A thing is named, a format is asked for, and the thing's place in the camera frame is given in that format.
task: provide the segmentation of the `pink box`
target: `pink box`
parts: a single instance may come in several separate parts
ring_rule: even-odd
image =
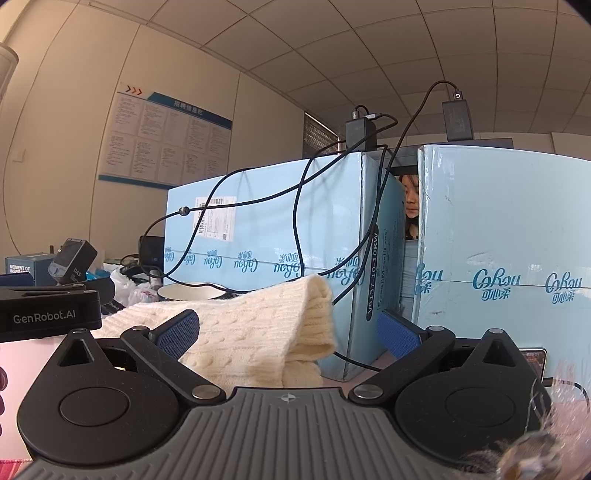
[[[7,380],[0,381],[0,388],[5,386],[0,392],[4,403],[3,413],[0,408],[0,463],[7,463],[5,460],[30,459],[17,429],[18,407],[63,338],[59,336],[0,343],[0,367]]]

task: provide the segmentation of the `woman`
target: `woman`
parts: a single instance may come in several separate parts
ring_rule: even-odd
[[[400,182],[404,185],[404,206],[406,209],[406,240],[418,238],[418,175],[403,175]]]

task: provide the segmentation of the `window blind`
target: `window blind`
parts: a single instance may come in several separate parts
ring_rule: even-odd
[[[302,158],[311,158],[318,150],[336,142],[339,137],[307,113],[304,114],[304,144]],[[339,150],[339,146],[328,148],[323,155],[329,155]]]

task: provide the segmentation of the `ceiling tile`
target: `ceiling tile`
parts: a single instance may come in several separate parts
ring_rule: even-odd
[[[495,8],[495,23],[499,52],[543,55],[552,52],[555,13],[526,8]]]
[[[329,0],[274,0],[252,16],[294,48],[349,28]]]
[[[584,92],[591,78],[591,62],[552,55],[546,88]]]
[[[327,77],[377,65],[369,50],[352,30],[315,41],[300,48],[299,52]]]
[[[423,135],[445,132],[445,122],[443,121],[442,113],[419,115],[414,121],[414,124],[417,126],[419,133]]]
[[[569,134],[591,135],[591,118],[575,115],[564,129]]]
[[[437,56],[422,15],[367,25],[357,33],[381,65]]]
[[[591,95],[583,95],[575,115],[591,116]]]
[[[495,7],[535,8],[556,12],[556,0],[492,0]]]
[[[466,87],[461,90],[464,99],[468,102],[470,114],[481,110],[495,112],[496,87]]]
[[[406,105],[407,109],[411,114],[417,111],[417,109],[421,106],[423,99],[425,98],[424,93],[410,93],[409,95],[401,95],[402,101],[404,105]],[[447,92],[445,90],[433,90],[429,95],[429,99],[423,110],[421,110],[422,115],[430,115],[433,113],[441,113],[441,103],[447,102],[449,97],[447,96]]]
[[[257,8],[266,5],[272,0],[229,0],[231,3],[236,5],[238,8],[244,10],[247,14],[255,11]]]
[[[359,103],[365,105],[369,109],[370,113],[387,113],[388,115],[398,118],[399,122],[402,121],[400,118],[409,115],[406,107],[398,95],[389,95],[387,97],[371,99],[365,98],[361,99]]]
[[[454,55],[441,57],[441,66],[447,80],[464,86],[496,86],[496,55]]]
[[[324,76],[295,51],[270,60],[252,72],[282,92],[324,80]]]
[[[208,48],[250,70],[290,48],[259,22],[246,17],[218,35]]]
[[[183,37],[206,44],[245,16],[227,0],[168,0],[152,19]]]
[[[566,0],[558,0],[558,11],[562,14],[574,15],[575,17],[579,17],[579,13],[570,6],[570,4]]]
[[[326,110],[320,110],[317,112],[318,120],[321,120],[335,131],[344,130],[345,122],[351,120],[353,107],[354,105],[352,103],[347,103],[346,105],[339,105],[327,108]]]
[[[490,0],[417,0],[423,12],[451,10],[457,8],[489,7]]]
[[[464,8],[425,14],[440,57],[496,53],[492,8]]]
[[[499,86],[542,88],[550,57],[526,53],[499,53]]]
[[[290,92],[289,95],[296,102],[313,112],[349,103],[345,95],[338,91],[328,80],[298,88]]]
[[[591,27],[581,17],[559,14],[552,55],[591,61]]]
[[[535,112],[542,95],[541,88],[499,87],[496,109],[504,112]]]
[[[544,89],[538,112],[572,115],[581,101],[581,93],[566,90]]]
[[[384,72],[399,95],[425,92],[434,82],[443,78],[437,59],[394,63],[385,66]]]
[[[528,132],[533,119],[533,112],[497,112],[495,132]]]
[[[164,5],[166,0],[100,0],[99,4],[109,5],[110,7],[129,13],[144,20],[150,20],[158,9]]]
[[[531,124],[530,131],[535,134],[561,132],[566,128],[570,118],[570,115],[538,112],[535,114],[534,122]]]
[[[492,132],[495,129],[495,111],[475,111],[470,110],[472,118],[472,129],[475,132]]]
[[[415,0],[332,0],[352,27],[420,13]]]
[[[352,102],[357,102],[362,98],[385,97],[395,93],[388,78],[379,67],[341,75],[332,81]]]

